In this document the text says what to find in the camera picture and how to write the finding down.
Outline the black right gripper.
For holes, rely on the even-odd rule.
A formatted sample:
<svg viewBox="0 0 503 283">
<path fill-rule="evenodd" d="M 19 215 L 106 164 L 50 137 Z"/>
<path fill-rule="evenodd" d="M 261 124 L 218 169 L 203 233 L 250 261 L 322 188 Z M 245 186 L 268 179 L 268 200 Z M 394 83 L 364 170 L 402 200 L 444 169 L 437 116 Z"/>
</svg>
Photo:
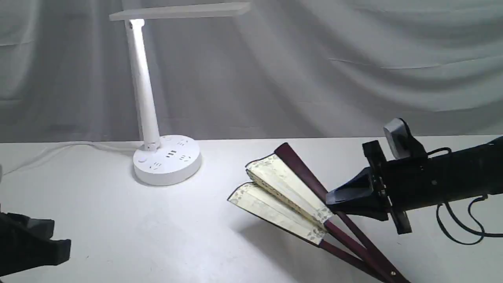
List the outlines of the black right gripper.
<svg viewBox="0 0 503 283">
<path fill-rule="evenodd" d="M 350 181 L 327 192 L 325 204 L 333 212 L 370 217 L 374 220 L 392 219 L 399 235 L 411 233 L 407 211 L 417 208 L 419 186 L 413 180 L 428 155 L 418 140 L 398 140 L 392 144 L 405 158 L 388 161 L 379 141 L 362 145 L 369 167 L 363 168 Z"/>
</svg>

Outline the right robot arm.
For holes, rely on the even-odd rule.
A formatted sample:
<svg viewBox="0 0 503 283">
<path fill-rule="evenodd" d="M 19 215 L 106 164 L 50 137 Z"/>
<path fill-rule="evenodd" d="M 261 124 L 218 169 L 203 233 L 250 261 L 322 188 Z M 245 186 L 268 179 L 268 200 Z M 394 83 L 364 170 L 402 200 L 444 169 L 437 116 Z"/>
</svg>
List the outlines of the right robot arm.
<svg viewBox="0 0 503 283">
<path fill-rule="evenodd" d="M 326 194 L 333 213 L 380 221 L 391 216 L 397 233 L 404 234 L 412 231 L 407 211 L 502 193 L 502 138 L 457 152 L 420 146 L 397 160 L 387 160 L 377 140 L 362 147 L 369 167 Z"/>
</svg>

